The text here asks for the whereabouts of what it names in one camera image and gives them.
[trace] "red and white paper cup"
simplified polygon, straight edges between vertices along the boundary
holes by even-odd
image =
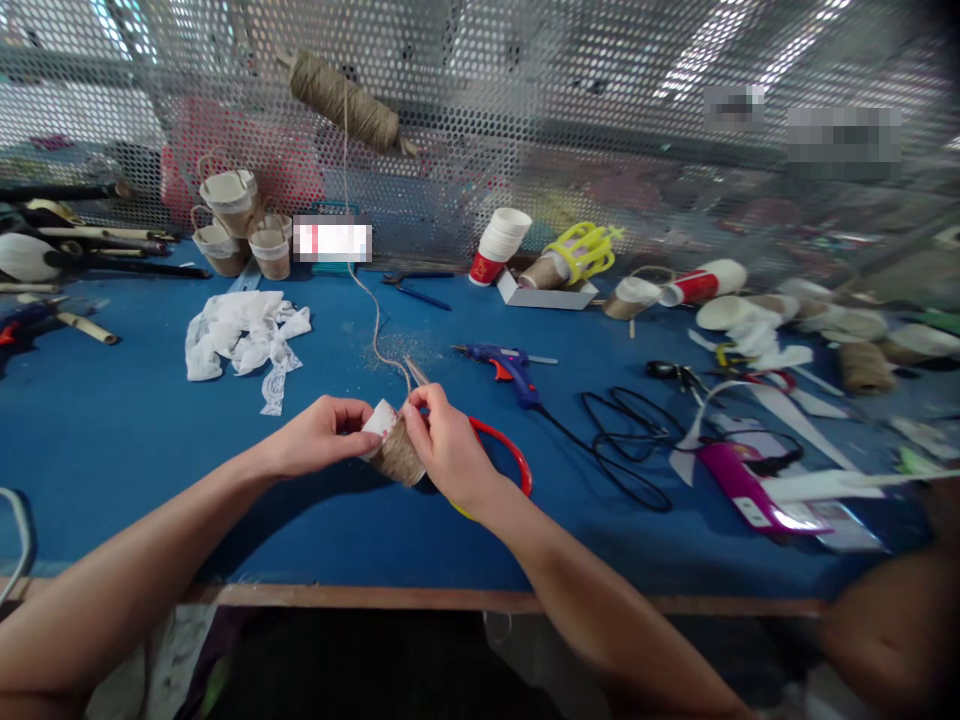
[[[480,286],[492,283],[507,260],[520,249],[523,236],[532,224],[533,218],[524,212],[513,208],[497,209],[480,237],[480,247],[470,268],[470,282]]]
[[[676,307],[739,292],[747,282],[747,270],[734,260],[714,260],[681,275],[663,288],[660,304]]]

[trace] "white cardboard box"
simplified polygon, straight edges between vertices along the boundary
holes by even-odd
[[[583,310],[600,291],[589,280],[581,280],[566,290],[527,290],[517,285],[510,268],[524,270],[535,258],[513,258],[497,278],[497,290],[507,305],[544,307],[555,310]]]

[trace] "blue glue gun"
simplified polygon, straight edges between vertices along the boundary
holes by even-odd
[[[453,345],[467,357],[477,362],[492,363],[497,368],[497,381],[510,381],[517,393],[517,402],[524,410],[540,407],[540,393],[527,374],[526,367],[530,362],[556,364],[551,358],[541,358],[527,354],[519,348],[502,348],[497,345]]]

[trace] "wooden table edge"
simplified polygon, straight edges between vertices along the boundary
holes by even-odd
[[[11,600],[29,600],[52,578],[24,578]],[[0,577],[0,587],[7,578]],[[647,599],[665,615],[818,617],[826,602],[817,599],[652,595]],[[488,610],[499,613],[542,613],[533,593],[501,590],[349,587],[231,583],[193,585],[181,600],[202,605],[260,607],[364,608],[370,610]]]

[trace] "person's right hand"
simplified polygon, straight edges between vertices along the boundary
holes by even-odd
[[[422,415],[427,408],[430,415]],[[477,440],[470,418],[447,400],[436,383],[410,393],[404,403],[407,434],[430,479],[450,502],[482,522],[486,506],[516,486],[496,471]]]

